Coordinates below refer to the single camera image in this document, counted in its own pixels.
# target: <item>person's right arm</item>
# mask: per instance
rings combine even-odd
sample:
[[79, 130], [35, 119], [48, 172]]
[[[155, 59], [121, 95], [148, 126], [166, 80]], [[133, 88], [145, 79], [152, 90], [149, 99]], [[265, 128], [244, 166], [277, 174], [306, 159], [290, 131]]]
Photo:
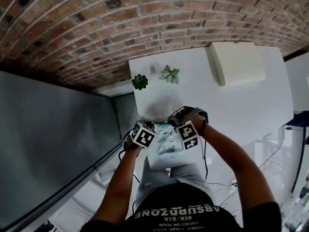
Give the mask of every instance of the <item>person's right arm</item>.
[[[195, 116], [192, 122], [199, 131], [203, 119]], [[201, 136], [233, 170], [237, 180], [242, 212], [263, 203], [275, 202], [263, 173], [242, 147], [209, 124], [206, 124]]]

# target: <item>person's left arm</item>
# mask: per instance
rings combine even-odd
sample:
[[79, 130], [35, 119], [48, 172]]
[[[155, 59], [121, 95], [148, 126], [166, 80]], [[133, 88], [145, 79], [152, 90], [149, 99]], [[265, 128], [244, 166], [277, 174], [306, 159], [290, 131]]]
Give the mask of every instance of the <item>person's left arm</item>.
[[141, 147], [127, 151], [107, 187], [103, 201], [91, 220], [104, 220], [121, 225], [129, 209], [133, 172]]

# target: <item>t-shirt sleeve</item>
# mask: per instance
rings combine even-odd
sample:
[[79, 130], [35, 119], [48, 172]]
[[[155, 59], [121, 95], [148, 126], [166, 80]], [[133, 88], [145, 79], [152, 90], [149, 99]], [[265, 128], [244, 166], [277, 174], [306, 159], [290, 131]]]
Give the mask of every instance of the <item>t-shirt sleeve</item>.
[[243, 225], [245, 231], [281, 232], [281, 213], [277, 203], [264, 203], [243, 214]]
[[91, 220], [84, 224], [80, 232], [104, 232], [118, 231], [118, 227], [110, 222], [102, 220]]

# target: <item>pants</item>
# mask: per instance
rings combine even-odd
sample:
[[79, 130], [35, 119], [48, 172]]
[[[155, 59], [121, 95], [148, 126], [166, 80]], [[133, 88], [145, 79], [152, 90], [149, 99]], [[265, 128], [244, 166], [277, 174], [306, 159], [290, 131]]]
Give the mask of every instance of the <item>pants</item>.
[[215, 204], [215, 199], [207, 182], [201, 177], [195, 163], [171, 168], [170, 177], [168, 172], [163, 169], [154, 171], [150, 168], [148, 158], [144, 162], [140, 186], [136, 194], [136, 206], [139, 206], [144, 199], [157, 188], [175, 184], [186, 183], [204, 191]]

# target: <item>succulent plant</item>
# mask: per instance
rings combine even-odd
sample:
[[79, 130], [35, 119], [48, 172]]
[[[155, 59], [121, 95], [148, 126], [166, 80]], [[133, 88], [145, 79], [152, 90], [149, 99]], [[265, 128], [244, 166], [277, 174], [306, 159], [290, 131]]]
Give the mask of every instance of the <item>succulent plant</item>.
[[148, 84], [148, 79], [146, 78], [146, 76], [138, 74], [132, 80], [132, 84], [135, 89], [142, 90], [143, 88], [146, 88]]
[[165, 80], [167, 83], [176, 83], [179, 84], [179, 69], [173, 69], [171, 70], [170, 67], [168, 65], [165, 66], [165, 69], [163, 71], [161, 71], [162, 76], [159, 77], [160, 80]]

